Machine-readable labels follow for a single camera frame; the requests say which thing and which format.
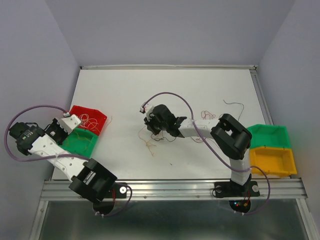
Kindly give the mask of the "yellow plastic bin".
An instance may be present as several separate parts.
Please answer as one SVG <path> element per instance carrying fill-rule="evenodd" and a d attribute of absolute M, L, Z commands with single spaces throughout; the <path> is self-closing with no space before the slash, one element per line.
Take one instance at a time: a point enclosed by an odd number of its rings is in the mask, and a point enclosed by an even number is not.
<path fill-rule="evenodd" d="M 298 173 L 291 148 L 252 148 L 249 150 L 249 159 L 252 166 L 259 167 L 266 175 L 283 178 Z"/>

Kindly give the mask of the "green plastic bin left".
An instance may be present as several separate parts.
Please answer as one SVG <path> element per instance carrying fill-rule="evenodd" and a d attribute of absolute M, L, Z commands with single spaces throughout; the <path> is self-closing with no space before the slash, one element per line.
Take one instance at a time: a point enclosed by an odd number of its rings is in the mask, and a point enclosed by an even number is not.
<path fill-rule="evenodd" d="M 71 154 L 81 155 L 90 158 L 98 136 L 89 130 L 76 128 L 73 132 L 63 141 L 61 147 Z"/>

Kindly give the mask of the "green plastic bin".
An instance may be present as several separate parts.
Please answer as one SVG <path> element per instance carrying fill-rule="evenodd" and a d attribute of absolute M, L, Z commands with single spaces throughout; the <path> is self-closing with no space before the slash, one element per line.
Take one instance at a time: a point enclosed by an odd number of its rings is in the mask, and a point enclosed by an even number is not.
<path fill-rule="evenodd" d="M 252 149 L 259 147 L 292 148 L 289 134 L 285 126 L 256 124 L 247 129 L 252 135 Z"/>
<path fill-rule="evenodd" d="M 76 128 L 73 132 L 63 141 L 61 147 L 71 154 L 81 155 L 90 158 L 98 136 L 89 130 Z"/>

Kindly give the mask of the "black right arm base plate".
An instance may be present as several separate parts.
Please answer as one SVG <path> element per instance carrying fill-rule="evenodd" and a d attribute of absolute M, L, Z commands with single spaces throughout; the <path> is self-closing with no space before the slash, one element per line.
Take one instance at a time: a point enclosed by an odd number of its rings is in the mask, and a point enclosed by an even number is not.
<path fill-rule="evenodd" d="M 252 180 L 252 175 L 250 174 L 244 185 L 239 185 L 231 179 L 229 181 L 215 182 L 212 196 L 216 198 L 259 197 L 260 191 L 257 181 Z"/>

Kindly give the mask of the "aluminium table frame rail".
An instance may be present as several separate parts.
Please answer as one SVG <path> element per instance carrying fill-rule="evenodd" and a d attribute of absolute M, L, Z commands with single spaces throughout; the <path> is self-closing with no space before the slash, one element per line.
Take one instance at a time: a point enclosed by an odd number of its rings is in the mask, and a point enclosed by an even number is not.
<path fill-rule="evenodd" d="M 124 70 L 212 70 L 212 71 L 239 71 L 245 70 L 250 74 L 251 82 L 254 86 L 257 101 L 264 121 L 272 124 L 273 120 L 263 95 L 257 67 L 255 65 L 100 65 L 82 66 L 81 71 L 124 71 Z M 213 184 L 212 179 L 171 179 L 171 180 L 132 180 L 129 185 L 133 188 L 133 202 L 172 202 L 172 201 L 213 201 L 210 192 L 202 194 L 204 186 Z M 289 200 L 296 202 L 298 216 L 301 218 L 307 238 L 318 240 L 320 234 L 315 225 L 313 216 L 308 208 L 306 198 L 307 193 L 303 182 L 298 178 L 291 179 L 271 179 L 270 183 L 275 185 L 282 192 L 271 195 L 272 200 Z M 42 230 L 45 227 L 45 218 L 49 212 L 51 202 L 81 202 L 83 198 L 76 196 L 67 188 L 66 180 L 50 180 L 43 184 L 36 217 L 32 226 L 30 239 L 39 240 Z"/>

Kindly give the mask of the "red plastic bin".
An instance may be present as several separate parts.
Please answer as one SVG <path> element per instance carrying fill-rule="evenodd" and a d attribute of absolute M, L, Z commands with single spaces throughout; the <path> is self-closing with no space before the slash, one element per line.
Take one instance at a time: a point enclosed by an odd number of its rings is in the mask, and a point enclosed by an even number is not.
<path fill-rule="evenodd" d="M 97 109 L 73 105 L 70 113 L 76 115 L 81 120 L 78 128 L 90 131 L 99 136 L 103 130 L 108 117 Z"/>

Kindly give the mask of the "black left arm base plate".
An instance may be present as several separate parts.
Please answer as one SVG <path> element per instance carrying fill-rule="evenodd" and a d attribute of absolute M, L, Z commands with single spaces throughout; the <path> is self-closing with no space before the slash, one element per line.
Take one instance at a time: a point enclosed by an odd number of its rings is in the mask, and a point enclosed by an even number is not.
<path fill-rule="evenodd" d="M 105 192 L 103 199 L 126 199 L 127 193 L 129 192 L 126 182 L 115 182 L 112 187 Z"/>

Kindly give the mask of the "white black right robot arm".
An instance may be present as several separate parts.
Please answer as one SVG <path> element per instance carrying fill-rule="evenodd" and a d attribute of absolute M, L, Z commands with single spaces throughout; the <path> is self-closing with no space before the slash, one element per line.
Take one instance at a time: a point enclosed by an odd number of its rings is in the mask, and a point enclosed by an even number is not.
<path fill-rule="evenodd" d="M 175 138 L 214 140 L 229 158 L 231 192 L 242 195 L 248 190 L 251 170 L 246 151 L 251 146 L 252 134 L 232 115 L 225 113 L 219 119 L 194 120 L 186 116 L 176 117 L 164 104 L 142 106 L 140 112 L 145 115 L 147 129 L 154 135 L 164 131 Z"/>

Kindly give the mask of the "green plastic bin right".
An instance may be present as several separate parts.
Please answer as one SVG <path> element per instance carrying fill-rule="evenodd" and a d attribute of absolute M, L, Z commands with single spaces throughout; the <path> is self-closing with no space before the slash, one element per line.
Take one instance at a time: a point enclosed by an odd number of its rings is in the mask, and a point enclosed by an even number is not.
<path fill-rule="evenodd" d="M 252 149 L 259 147 L 292 148 L 289 134 L 285 126 L 256 124 L 247 129 L 252 135 Z"/>

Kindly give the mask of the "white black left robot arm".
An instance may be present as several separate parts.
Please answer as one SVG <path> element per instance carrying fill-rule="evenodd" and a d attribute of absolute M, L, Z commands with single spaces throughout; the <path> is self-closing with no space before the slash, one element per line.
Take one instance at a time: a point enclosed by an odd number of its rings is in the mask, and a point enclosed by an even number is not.
<path fill-rule="evenodd" d="M 81 123 L 72 114 L 53 119 L 45 130 L 36 123 L 17 122 L 8 133 L 15 139 L 19 152 L 49 161 L 67 176 L 72 191 L 92 203 L 99 203 L 111 193 L 117 177 L 93 158 L 71 154 L 61 147 Z"/>

